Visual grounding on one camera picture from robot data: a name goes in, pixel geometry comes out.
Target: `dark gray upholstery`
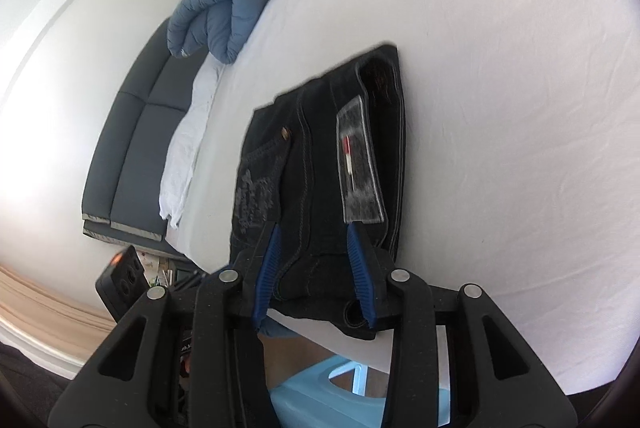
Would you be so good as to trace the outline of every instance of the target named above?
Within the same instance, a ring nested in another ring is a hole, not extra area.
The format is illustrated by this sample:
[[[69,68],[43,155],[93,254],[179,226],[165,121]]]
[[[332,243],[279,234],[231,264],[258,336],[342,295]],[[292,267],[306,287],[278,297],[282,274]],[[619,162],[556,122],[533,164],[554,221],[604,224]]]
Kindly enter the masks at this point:
[[[167,21],[149,39],[114,99],[86,179],[82,217],[87,235],[176,256],[164,240],[160,180],[207,50],[171,56],[166,27]]]

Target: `orange light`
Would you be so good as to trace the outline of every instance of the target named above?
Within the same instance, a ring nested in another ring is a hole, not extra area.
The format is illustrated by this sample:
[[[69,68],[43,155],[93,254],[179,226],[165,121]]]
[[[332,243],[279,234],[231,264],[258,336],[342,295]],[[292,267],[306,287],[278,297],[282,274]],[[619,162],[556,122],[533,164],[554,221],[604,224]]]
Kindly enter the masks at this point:
[[[118,262],[122,259],[122,253],[118,253],[115,257],[111,259],[110,265],[118,265]]]

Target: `blue fabric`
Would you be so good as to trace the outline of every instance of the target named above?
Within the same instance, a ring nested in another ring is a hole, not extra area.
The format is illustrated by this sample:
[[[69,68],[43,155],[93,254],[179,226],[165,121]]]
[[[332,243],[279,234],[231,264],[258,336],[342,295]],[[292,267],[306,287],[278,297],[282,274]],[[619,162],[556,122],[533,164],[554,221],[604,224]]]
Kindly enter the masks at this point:
[[[233,63],[268,0],[182,0],[169,19],[167,45],[177,57],[201,46]]]

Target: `black jeans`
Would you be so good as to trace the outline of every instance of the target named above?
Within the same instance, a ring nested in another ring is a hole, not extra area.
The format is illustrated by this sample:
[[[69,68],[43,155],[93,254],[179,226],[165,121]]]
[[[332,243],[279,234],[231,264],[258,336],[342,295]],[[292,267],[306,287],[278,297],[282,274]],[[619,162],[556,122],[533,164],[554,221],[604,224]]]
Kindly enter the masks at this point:
[[[255,111],[242,145],[232,218],[231,262],[255,246],[265,221],[282,229],[271,306],[326,320],[359,338],[374,336],[356,300],[346,254],[345,179],[337,115],[361,98],[379,220],[375,246],[395,258],[404,176],[404,101],[396,47],[383,45]]]

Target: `mattress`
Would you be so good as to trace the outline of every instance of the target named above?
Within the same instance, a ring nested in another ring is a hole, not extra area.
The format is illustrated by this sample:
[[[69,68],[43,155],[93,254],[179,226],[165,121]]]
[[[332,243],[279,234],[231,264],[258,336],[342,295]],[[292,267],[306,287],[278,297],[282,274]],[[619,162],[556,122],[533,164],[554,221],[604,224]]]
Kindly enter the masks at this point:
[[[253,109],[383,41],[406,98],[398,265],[481,285],[565,393],[614,379],[640,334],[639,0],[271,0],[224,73],[177,248],[225,264]],[[388,370],[390,333],[279,319]]]

